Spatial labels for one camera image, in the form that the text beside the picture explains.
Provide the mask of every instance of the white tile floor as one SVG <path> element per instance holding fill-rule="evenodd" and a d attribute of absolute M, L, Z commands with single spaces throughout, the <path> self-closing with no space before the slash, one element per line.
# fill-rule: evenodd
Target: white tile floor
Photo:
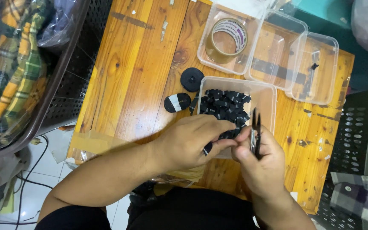
<path fill-rule="evenodd" d="M 70 138 L 71 132 L 64 132 L 60 130 L 54 130 L 46 134 L 49 140 L 49 146 L 39 161 L 37 166 L 33 169 L 29 180 L 43 183 L 51 187 L 56 186 L 66 175 L 72 170 L 64 164 L 64 161 L 59 164 L 56 163 L 55 158 L 64 160 Z M 31 153 L 30 163 L 27 169 L 25 169 L 24 177 L 27 176 L 29 170 L 35 165 L 36 161 L 45 149 L 45 140 L 41 138 L 42 143 L 38 145 L 29 144 L 28 149 Z M 20 187 L 20 180 L 16 180 L 15 191 Z M 50 189 L 44 186 L 26 183 L 24 186 L 22 207 L 21 207 L 21 221 L 35 222 L 38 219 L 38 211 L 42 207 L 43 201 Z M 0 221 L 16 222 L 18 218 L 18 207 L 19 207 L 20 191 L 14 195 L 14 210 L 15 212 L 10 214 L 0 214 Z M 112 230 L 124 230 L 127 227 L 127 208 L 129 207 L 130 200 L 128 195 L 123 197 L 120 201 L 109 205 L 107 209 L 107 217 L 110 222 Z M 36 224 L 31 225 L 20 225 L 18 230 L 33 230 Z M 15 225 L 3 225 L 0 224 L 0 230 L 14 230 Z"/>

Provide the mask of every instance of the black scissors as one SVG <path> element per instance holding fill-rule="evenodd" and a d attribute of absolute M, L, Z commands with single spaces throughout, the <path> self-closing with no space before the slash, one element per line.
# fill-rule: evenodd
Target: black scissors
<path fill-rule="evenodd" d="M 260 113 L 258 113 L 258 122 L 256 122 L 256 108 L 253 109 L 252 115 L 252 132 L 251 132 L 251 152 L 256 156 L 258 160 L 262 158 L 259 154 L 259 146 L 260 146 Z"/>

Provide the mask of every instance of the perforated basket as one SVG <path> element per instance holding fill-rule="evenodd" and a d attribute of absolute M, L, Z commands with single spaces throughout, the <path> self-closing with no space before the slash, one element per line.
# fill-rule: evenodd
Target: perforated basket
<path fill-rule="evenodd" d="M 82 1 L 76 28 L 62 52 L 27 128 L 0 156 L 23 149 L 35 136 L 77 120 L 99 51 L 112 0 Z"/>
<path fill-rule="evenodd" d="M 330 207 L 334 185 L 330 172 L 368 175 L 368 91 L 347 95 L 319 209 L 311 217 L 327 230 L 368 230 L 360 217 Z"/>

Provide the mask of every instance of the wooden table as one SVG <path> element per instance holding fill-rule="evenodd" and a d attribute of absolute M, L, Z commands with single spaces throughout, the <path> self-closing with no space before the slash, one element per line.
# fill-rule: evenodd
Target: wooden table
<path fill-rule="evenodd" d="M 166 112 L 163 105 L 165 97 L 185 92 L 180 76 L 188 67 L 206 76 L 243 79 L 197 58 L 210 5 L 206 0 L 114 1 L 75 135 L 144 144 L 189 116 L 188 110 Z M 278 91 L 275 137 L 286 154 L 285 186 L 299 193 L 298 203 L 310 214 L 319 206 L 353 61 L 354 55 L 340 51 L 334 97 L 327 106 L 298 102 Z M 75 135 L 68 158 L 80 164 L 82 156 L 91 155 L 75 149 Z M 238 163 L 213 159 L 195 186 L 243 197 L 241 181 Z"/>

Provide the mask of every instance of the person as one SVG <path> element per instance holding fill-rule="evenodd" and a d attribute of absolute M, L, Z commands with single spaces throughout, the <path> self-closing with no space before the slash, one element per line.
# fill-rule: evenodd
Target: person
<path fill-rule="evenodd" d="M 284 187 L 285 154 L 273 135 L 262 128 L 261 160 L 250 148 L 251 127 L 235 139 L 220 133 L 235 124 L 212 115 L 179 120 L 148 144 L 109 152 L 73 170 L 47 195 L 36 230 L 108 230 L 105 207 L 150 178 L 171 170 L 206 164 L 231 147 L 234 160 L 251 192 L 251 202 L 219 191 L 174 188 L 154 204 L 130 215 L 127 229 L 261 229 L 314 230 L 313 222 Z M 213 147 L 205 156 L 202 149 Z"/>

